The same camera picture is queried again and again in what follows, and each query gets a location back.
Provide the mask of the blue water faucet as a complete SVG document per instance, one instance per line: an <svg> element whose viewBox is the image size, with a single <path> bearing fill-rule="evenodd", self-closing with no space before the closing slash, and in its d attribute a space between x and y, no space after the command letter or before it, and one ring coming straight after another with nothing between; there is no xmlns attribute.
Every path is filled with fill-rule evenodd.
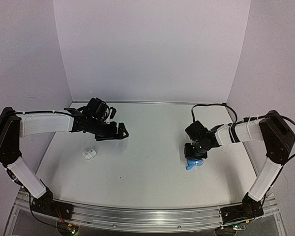
<svg viewBox="0 0 295 236"><path fill-rule="evenodd" d="M190 171L196 166L202 166L203 165L203 160L202 159L187 159L187 165L186 165L186 170Z"/></svg>

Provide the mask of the white plastic pipe fitting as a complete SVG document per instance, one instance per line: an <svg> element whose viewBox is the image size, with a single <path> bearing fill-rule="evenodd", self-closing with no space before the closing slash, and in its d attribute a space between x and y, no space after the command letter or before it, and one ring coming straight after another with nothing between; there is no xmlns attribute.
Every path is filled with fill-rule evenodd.
<svg viewBox="0 0 295 236"><path fill-rule="evenodd" d="M97 152L91 148L91 149L83 151L82 156L85 160L91 160L97 156Z"/></svg>

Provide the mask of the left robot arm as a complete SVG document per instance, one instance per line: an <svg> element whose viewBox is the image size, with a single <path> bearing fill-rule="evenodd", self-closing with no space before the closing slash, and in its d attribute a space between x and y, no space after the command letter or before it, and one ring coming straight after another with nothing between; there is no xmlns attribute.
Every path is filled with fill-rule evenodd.
<svg viewBox="0 0 295 236"><path fill-rule="evenodd" d="M98 142L123 140L129 133L124 123L113 121L116 112L99 98L92 98L78 109L66 108L64 111L3 109L0 115L0 163L10 178L33 198L30 202L32 211L70 219L73 205L54 200L52 191L22 157L20 138L41 133L83 132L93 134Z"/></svg>

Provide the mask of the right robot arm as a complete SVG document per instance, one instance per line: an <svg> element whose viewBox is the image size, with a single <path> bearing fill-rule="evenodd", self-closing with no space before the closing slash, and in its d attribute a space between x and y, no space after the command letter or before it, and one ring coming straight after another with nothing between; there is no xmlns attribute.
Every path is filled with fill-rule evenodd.
<svg viewBox="0 0 295 236"><path fill-rule="evenodd" d="M213 148L251 141L264 143L265 162L241 204L220 209L223 223L262 216L266 194L288 162L295 144L295 134L286 123L286 118L276 110L271 110L264 116L249 117L237 123L217 125L212 129L207 129L196 120L185 129L185 133L190 139L184 145L187 170L201 166Z"/></svg>

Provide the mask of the right circuit board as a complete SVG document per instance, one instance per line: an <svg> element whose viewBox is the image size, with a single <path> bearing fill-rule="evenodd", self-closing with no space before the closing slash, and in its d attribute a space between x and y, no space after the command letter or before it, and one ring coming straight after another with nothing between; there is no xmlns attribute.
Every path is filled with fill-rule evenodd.
<svg viewBox="0 0 295 236"><path fill-rule="evenodd" d="M230 229L233 231L244 231L246 229L246 223L230 225Z"/></svg>

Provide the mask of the circuit board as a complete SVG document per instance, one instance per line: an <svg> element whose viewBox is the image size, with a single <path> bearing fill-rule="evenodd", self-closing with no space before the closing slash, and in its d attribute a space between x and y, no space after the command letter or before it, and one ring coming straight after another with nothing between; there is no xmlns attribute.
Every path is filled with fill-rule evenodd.
<svg viewBox="0 0 295 236"><path fill-rule="evenodd" d="M244 231L246 229L246 223L230 225L230 229L233 231Z"/></svg>
<svg viewBox="0 0 295 236"><path fill-rule="evenodd" d="M80 227L75 224L57 223L57 231L61 236L75 236L78 234L79 228Z"/></svg>

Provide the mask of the left circuit board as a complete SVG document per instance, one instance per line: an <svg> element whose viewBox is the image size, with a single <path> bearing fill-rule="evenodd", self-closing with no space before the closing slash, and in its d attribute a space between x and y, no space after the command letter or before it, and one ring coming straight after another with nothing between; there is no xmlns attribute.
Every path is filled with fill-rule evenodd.
<svg viewBox="0 0 295 236"><path fill-rule="evenodd" d="M57 231L61 236L75 236L78 234L79 228L80 227L75 224L57 223Z"/></svg>

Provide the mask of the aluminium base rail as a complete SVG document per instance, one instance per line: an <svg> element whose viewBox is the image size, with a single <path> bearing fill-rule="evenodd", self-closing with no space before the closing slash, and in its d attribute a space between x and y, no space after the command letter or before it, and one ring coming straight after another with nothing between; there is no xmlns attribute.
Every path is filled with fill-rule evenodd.
<svg viewBox="0 0 295 236"><path fill-rule="evenodd" d="M55 200L55 210L48 213L43 209L39 200L29 197L24 190L19 191L16 200L31 210L39 219L45 217L62 223L103 230L143 233L192 232L218 227L225 228L234 224L254 223L258 219L271 216L279 211L273 194L269 194L264 201L262 216L228 223L223 223L220 209L237 204L159 210L92 206Z"/></svg>

